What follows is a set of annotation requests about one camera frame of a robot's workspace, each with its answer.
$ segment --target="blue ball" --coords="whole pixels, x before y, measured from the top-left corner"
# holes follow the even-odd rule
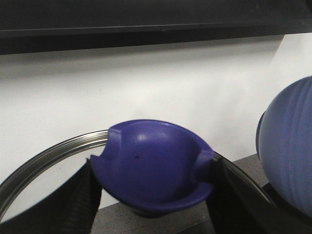
[[[259,122],[256,142],[272,186],[312,217],[312,77],[276,96]]]

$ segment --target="white wall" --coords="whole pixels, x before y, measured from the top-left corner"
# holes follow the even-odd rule
[[[299,34],[0,56],[0,182],[56,143],[137,118],[182,125],[230,160],[254,154],[272,98],[312,75],[311,41]],[[60,175],[51,186],[68,176]]]

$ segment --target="black shelf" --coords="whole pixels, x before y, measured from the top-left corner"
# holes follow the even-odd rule
[[[312,32],[306,0],[3,0],[0,54]]]

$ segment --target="ribbed surface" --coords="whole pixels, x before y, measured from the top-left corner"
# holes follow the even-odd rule
[[[284,89],[259,131],[263,169],[290,204],[312,216],[312,77]]]

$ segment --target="silver rim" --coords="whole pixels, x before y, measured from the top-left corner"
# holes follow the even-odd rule
[[[15,198],[37,176],[72,155],[106,145],[107,139],[108,130],[77,136],[52,146],[21,165],[0,185],[0,221]]]

